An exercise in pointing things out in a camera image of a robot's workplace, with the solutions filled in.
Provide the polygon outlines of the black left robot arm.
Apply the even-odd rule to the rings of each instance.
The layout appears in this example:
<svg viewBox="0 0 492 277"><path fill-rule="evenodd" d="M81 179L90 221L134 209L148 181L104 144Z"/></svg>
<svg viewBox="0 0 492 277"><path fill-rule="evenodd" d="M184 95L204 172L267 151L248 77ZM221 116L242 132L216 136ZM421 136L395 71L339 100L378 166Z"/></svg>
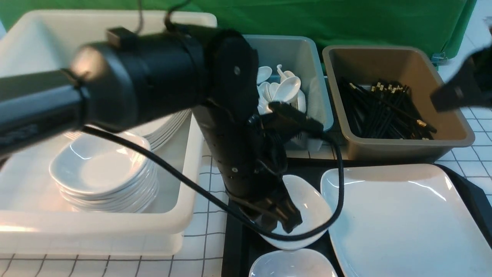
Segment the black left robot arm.
<svg viewBox="0 0 492 277"><path fill-rule="evenodd" d="M138 36L117 27L82 46L70 68L1 78L1 159L68 131L116 142L219 201L169 163L116 134L191 109L226 191L250 228L290 233L302 216L283 182L281 139L257 110L257 50L237 31L178 25Z"/></svg>

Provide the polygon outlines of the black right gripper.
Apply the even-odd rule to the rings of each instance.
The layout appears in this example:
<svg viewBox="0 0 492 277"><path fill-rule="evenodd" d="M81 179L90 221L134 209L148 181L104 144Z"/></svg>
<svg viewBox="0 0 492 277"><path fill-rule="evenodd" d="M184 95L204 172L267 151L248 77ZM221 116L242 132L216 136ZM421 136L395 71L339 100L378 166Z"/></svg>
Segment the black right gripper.
<svg viewBox="0 0 492 277"><path fill-rule="evenodd" d="M468 58L457 73L430 95L434 109L449 112L463 107L492 106L490 58Z"/></svg>

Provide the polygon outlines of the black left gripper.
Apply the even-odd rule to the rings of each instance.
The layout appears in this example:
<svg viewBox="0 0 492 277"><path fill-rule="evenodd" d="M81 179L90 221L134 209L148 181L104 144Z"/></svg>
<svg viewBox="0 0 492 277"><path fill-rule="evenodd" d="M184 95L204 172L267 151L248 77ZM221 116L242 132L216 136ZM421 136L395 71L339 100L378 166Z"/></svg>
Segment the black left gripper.
<svg viewBox="0 0 492 277"><path fill-rule="evenodd" d="M192 113L241 216L269 232L277 224L288 234L299 226L301 213L283 181L288 168L284 144L273 129L263 128L258 112L241 122L211 104L194 107Z"/></svg>

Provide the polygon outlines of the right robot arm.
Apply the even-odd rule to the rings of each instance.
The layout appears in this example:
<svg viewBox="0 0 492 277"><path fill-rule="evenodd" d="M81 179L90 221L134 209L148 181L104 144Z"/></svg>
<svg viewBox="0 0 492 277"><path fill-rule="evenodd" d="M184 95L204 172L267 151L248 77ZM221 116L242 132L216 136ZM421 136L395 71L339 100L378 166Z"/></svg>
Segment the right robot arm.
<svg viewBox="0 0 492 277"><path fill-rule="evenodd" d="M492 49L469 55L456 74L430 95L436 112L492 107Z"/></svg>

